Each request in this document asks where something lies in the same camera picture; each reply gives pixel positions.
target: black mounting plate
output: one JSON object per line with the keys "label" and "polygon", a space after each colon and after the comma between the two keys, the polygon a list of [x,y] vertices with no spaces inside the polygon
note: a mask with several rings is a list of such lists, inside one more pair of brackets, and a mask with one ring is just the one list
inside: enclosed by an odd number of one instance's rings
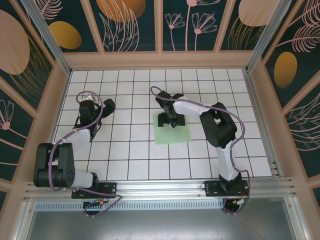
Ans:
{"label": "black mounting plate", "polygon": [[[99,192],[106,194],[113,194],[115,195],[117,192],[117,184],[115,182],[100,182],[99,183]],[[72,191],[71,194],[72,199],[114,199],[115,196],[102,196],[102,195],[97,195],[93,193],[89,193],[86,191],[81,191],[81,190],[75,190]]]}
{"label": "black mounting plate", "polygon": [[[206,197],[240,197],[241,192],[238,188],[235,189],[233,192],[226,193],[220,186],[219,180],[213,180],[213,181],[205,181],[202,184],[202,189],[205,190],[205,196]],[[248,182],[246,180],[241,180],[238,183],[238,187],[246,194],[248,195],[249,189],[248,189]]]}

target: wallpaper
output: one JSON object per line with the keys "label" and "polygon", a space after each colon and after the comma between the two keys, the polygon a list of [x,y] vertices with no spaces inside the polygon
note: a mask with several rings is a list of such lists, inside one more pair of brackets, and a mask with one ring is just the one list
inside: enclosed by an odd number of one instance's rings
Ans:
{"label": "wallpaper", "polygon": [[314,196],[315,196],[315,199],[318,203],[318,206],[320,208],[320,187],[316,187],[313,189],[313,193],[314,193]]}
{"label": "wallpaper", "polygon": [[12,180],[33,120],[0,89],[0,179]]}
{"label": "wallpaper", "polygon": [[97,52],[80,0],[34,0],[34,2],[64,53]]}
{"label": "wallpaper", "polygon": [[8,0],[0,23],[0,77],[37,109],[52,65]]}
{"label": "wallpaper", "polygon": [[90,0],[106,52],[155,51],[154,0]]}
{"label": "wallpaper", "polygon": [[253,50],[278,0],[236,0],[221,50]]}
{"label": "wallpaper", "polygon": [[2,206],[5,203],[6,196],[7,196],[7,193],[5,191],[0,191],[0,213],[1,213]]}
{"label": "wallpaper", "polygon": [[285,23],[285,21],[287,20],[287,17],[288,15],[290,14],[292,8],[295,6],[297,0],[292,0],[291,3],[290,3],[290,6],[289,8],[287,9],[287,11],[285,12],[284,14],[284,17],[282,18],[282,21],[280,22],[278,28],[276,29],[276,31],[274,32],[272,38],[270,39],[268,45],[266,46],[265,50],[263,51],[262,53],[262,58],[265,57],[265,55],[267,54],[267,52],[269,51],[269,48],[271,47],[272,43],[274,42],[275,40],[275,37],[278,35],[280,29],[282,28],[283,24]]}
{"label": "wallpaper", "polygon": [[320,70],[320,0],[306,0],[266,63],[284,107]]}
{"label": "wallpaper", "polygon": [[212,51],[225,0],[164,0],[163,50]]}
{"label": "wallpaper", "polygon": [[320,84],[285,118],[307,176],[320,174]]}

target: white grid floor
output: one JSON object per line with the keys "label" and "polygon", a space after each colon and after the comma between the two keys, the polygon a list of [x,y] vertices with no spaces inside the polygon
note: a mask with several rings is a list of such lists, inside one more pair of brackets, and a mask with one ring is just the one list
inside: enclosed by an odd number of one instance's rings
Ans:
{"label": "white grid floor", "polygon": [[[248,169],[252,177],[272,175],[241,69],[73,71],[55,140],[75,124],[77,93],[90,90],[116,104],[114,114],[102,120],[93,142],[74,154],[77,170],[95,172],[102,181],[218,177],[217,154],[206,141],[200,122],[187,119],[192,142],[155,145],[153,114],[163,109],[150,95],[150,86],[169,94],[183,93],[204,104],[223,103],[246,126],[245,139],[235,145],[238,167]],[[241,127],[234,121],[238,138]]]}

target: flower illustration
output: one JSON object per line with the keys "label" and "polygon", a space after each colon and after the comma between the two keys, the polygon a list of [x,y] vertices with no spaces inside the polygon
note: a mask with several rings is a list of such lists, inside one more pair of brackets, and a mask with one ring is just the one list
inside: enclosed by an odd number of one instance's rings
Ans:
{"label": "flower illustration", "polygon": [[214,25],[216,20],[214,18],[214,13],[202,14],[199,19],[199,13],[192,14],[192,25],[195,33],[195,42],[194,42],[194,50],[197,50],[197,37],[199,34],[207,34],[212,33],[217,30],[217,25]]}
{"label": "flower illustration", "polygon": [[188,4],[188,12],[186,14],[186,28],[185,28],[185,50],[186,51],[188,51],[188,26],[189,26],[190,8],[195,6],[218,4],[219,2],[220,0],[186,0],[186,4]]}
{"label": "flower illustration", "polygon": [[171,43],[172,43],[173,51],[175,51],[176,49],[175,49],[175,44],[174,44],[174,38],[172,36],[172,29],[184,27],[185,22],[183,21],[181,13],[179,13],[179,14],[174,13],[174,14],[172,14],[172,16],[170,13],[168,13],[165,15],[165,20],[170,28]]}
{"label": "flower illustration", "polygon": [[6,103],[3,99],[0,100],[0,129],[8,130],[10,128],[10,122],[12,115],[14,114],[15,105],[8,101]]}

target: green cloth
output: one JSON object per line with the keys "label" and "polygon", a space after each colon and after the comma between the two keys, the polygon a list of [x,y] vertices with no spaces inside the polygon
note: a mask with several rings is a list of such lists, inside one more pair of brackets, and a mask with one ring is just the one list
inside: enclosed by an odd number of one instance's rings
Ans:
{"label": "green cloth", "polygon": [[153,114],[152,118],[155,145],[191,142],[187,118],[185,118],[185,126],[176,126],[175,128],[172,128],[170,124],[164,124],[163,127],[158,127],[158,114]]}

